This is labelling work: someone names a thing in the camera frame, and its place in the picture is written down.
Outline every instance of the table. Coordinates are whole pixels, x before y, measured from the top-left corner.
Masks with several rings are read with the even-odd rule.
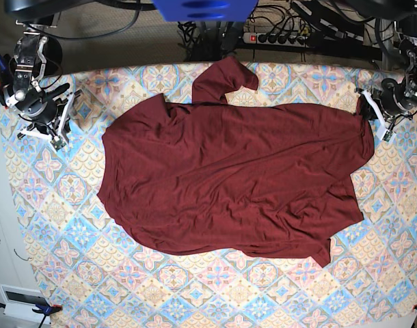
[[[96,197],[105,157],[101,135],[145,98],[189,103],[209,64],[127,67],[63,76],[82,90],[70,144],[58,154],[16,132],[0,108],[1,137],[18,222],[38,285],[64,307],[54,327],[346,327],[404,316],[417,304],[417,115],[393,144],[352,175],[365,220],[332,238],[332,263],[251,258],[233,249],[169,256],[137,244]],[[241,106],[321,103],[354,112],[355,86],[380,72],[247,65],[260,80],[228,101]]]

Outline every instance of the blue robot part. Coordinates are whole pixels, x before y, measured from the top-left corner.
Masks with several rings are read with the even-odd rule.
[[[258,0],[153,0],[165,21],[245,22]]]

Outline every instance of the red t-shirt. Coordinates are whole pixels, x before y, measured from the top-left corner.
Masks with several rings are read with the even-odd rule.
[[[103,135],[98,197],[138,243],[174,255],[235,248],[330,262],[330,237],[363,220],[350,174],[374,153],[360,115],[311,104],[228,105],[257,76],[229,57],[192,104],[153,96]]]

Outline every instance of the maroon shirt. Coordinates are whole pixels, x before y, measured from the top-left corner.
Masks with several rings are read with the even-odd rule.
[[[186,255],[235,248],[249,256],[330,262],[330,236],[363,220],[350,173],[374,153],[369,123],[321,105],[228,105],[256,90],[236,59],[193,82],[193,103],[153,96],[103,135],[107,212],[138,243]]]

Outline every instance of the white wall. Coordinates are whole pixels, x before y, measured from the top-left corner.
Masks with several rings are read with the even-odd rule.
[[[3,155],[1,133],[0,133],[0,284],[30,288],[37,290],[37,283],[34,279],[31,266],[28,262],[22,261],[14,254],[14,248],[22,257],[27,258],[25,244],[20,232],[10,185],[8,173],[5,168],[5,157]],[[0,328],[10,327],[37,327],[36,323],[22,322],[5,317],[3,309],[0,309]]]

